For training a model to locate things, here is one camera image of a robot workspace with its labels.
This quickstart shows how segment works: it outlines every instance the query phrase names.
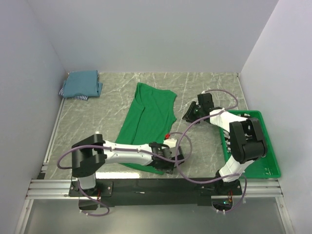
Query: green cloth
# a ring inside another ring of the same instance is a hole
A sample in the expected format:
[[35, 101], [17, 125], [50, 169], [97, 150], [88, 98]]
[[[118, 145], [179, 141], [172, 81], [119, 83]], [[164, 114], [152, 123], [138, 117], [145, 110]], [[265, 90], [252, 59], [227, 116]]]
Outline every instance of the green cloth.
[[[137, 83], [135, 97], [116, 139], [118, 144], [141, 145], [151, 142], [163, 143], [176, 121], [173, 106], [176, 94], [147, 84]], [[163, 174], [151, 166], [122, 163], [127, 167]]]

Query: floor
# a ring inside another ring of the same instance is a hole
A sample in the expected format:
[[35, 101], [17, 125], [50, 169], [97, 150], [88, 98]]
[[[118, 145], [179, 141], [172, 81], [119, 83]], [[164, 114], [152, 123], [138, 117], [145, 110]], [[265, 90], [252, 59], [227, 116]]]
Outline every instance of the floor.
[[[96, 211], [105, 212], [105, 208]], [[25, 234], [285, 234], [275, 198], [249, 198], [231, 213], [196, 205], [117, 206], [105, 217], [79, 213], [77, 200], [35, 200]]]
[[[208, 89], [226, 89], [239, 100], [238, 109], [246, 110], [247, 105], [238, 80], [237, 73], [100, 73], [99, 81], [103, 90], [99, 98], [88, 101], [66, 99], [55, 132], [55, 140], [49, 153], [49, 165], [45, 179], [70, 179], [71, 170], [59, 170], [57, 159], [78, 141], [99, 132], [103, 138], [115, 141], [133, 100], [138, 82], [147, 83], [158, 89], [170, 89], [177, 94], [174, 114], [177, 121], [172, 131], [183, 132], [189, 123], [182, 120], [197, 94]], [[213, 92], [215, 106], [229, 107], [234, 100], [222, 92]], [[182, 165], [188, 177], [214, 177], [224, 165], [219, 129], [202, 122], [188, 132], [193, 142], [192, 157]], [[189, 149], [188, 142], [182, 142], [184, 152]], [[63, 166], [71, 165], [71, 157], [65, 157]], [[97, 178], [166, 178], [180, 177], [156, 175], [136, 171], [120, 164], [103, 165]]]

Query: blue cloth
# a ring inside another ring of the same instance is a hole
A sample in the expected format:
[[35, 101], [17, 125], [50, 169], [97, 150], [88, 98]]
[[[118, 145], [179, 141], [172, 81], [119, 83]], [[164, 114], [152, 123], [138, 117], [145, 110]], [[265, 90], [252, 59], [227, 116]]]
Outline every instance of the blue cloth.
[[99, 97], [102, 83], [98, 82], [98, 71], [71, 72], [64, 81], [63, 97], [75, 96]]

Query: striped cloth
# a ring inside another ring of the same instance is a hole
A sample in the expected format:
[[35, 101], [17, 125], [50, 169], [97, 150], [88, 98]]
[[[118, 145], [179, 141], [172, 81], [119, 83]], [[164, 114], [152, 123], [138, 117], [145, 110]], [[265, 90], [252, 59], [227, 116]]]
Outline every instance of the striped cloth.
[[[59, 91], [58, 95], [63, 97], [63, 94], [64, 94], [64, 90], [63, 90], [63, 87], [62, 87], [61, 90]], [[75, 96], [75, 97], [69, 97], [69, 98], [83, 100], [83, 101], [87, 101], [89, 99], [88, 96], [84, 96], [84, 95]]]

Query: green plastic tray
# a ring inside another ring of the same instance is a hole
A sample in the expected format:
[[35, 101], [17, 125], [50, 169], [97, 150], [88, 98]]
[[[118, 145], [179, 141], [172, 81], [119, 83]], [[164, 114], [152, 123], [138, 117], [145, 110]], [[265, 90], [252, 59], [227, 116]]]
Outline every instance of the green plastic tray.
[[[279, 169], [279, 166], [275, 157], [275, 153], [274, 153], [274, 150], [273, 150], [273, 147], [272, 147], [269, 135], [268, 135], [268, 131], [263, 121], [262, 114], [259, 111], [229, 111], [229, 112], [234, 115], [249, 114], [251, 117], [254, 117], [260, 120], [263, 134], [268, 145], [267, 155], [255, 161], [253, 164], [247, 167], [245, 170], [245, 176], [247, 178], [279, 178], [281, 177], [281, 171]], [[227, 161], [230, 158], [231, 153], [227, 151], [223, 129], [221, 128], [220, 128], [220, 137], [222, 141], [224, 159], [225, 161]]]

